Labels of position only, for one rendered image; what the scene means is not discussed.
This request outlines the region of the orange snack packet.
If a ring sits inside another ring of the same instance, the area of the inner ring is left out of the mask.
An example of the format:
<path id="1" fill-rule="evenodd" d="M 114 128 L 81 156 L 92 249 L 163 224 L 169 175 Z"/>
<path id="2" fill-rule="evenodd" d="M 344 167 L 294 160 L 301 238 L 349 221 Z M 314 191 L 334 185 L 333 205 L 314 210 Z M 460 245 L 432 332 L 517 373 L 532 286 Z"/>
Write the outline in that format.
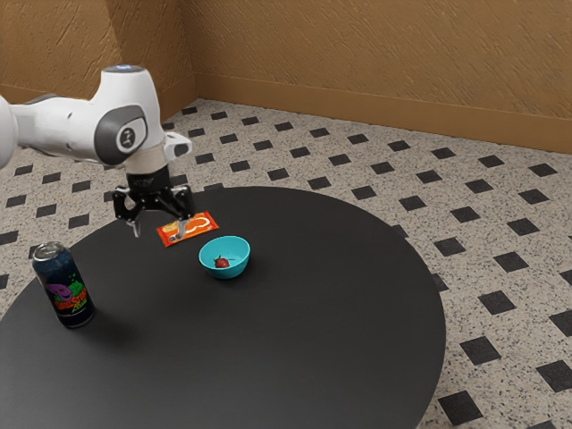
<path id="1" fill-rule="evenodd" d="M 156 232 L 166 248 L 198 235 L 217 230 L 219 228 L 215 219 L 207 212 L 195 214 L 189 218 L 186 225 L 186 233 L 181 240 L 176 240 L 174 235 L 177 232 L 177 221 L 168 223 L 156 229 Z"/>

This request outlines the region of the teal bowl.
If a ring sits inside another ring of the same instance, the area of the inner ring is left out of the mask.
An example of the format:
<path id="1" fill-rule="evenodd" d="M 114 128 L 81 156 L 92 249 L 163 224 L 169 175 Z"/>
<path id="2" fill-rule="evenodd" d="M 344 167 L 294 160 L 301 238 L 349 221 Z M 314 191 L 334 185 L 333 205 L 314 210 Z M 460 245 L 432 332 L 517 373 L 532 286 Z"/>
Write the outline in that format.
<path id="1" fill-rule="evenodd" d="M 241 275 L 250 257 L 249 243 L 239 236 L 222 236 L 208 241 L 199 251 L 198 260 L 205 270 L 219 280 L 230 280 Z M 214 259 L 219 255 L 235 258 L 230 268 L 215 268 Z"/>

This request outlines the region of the dark printed drink can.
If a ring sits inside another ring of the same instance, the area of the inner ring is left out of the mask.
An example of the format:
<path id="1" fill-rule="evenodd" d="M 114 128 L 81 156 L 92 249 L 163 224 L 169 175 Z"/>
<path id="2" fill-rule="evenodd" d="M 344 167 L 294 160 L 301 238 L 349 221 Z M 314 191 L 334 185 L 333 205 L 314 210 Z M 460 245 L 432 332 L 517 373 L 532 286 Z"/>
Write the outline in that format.
<path id="1" fill-rule="evenodd" d="M 87 324 L 95 314 L 95 306 L 71 251 L 58 241 L 37 246 L 32 267 L 55 311 L 66 328 Z"/>

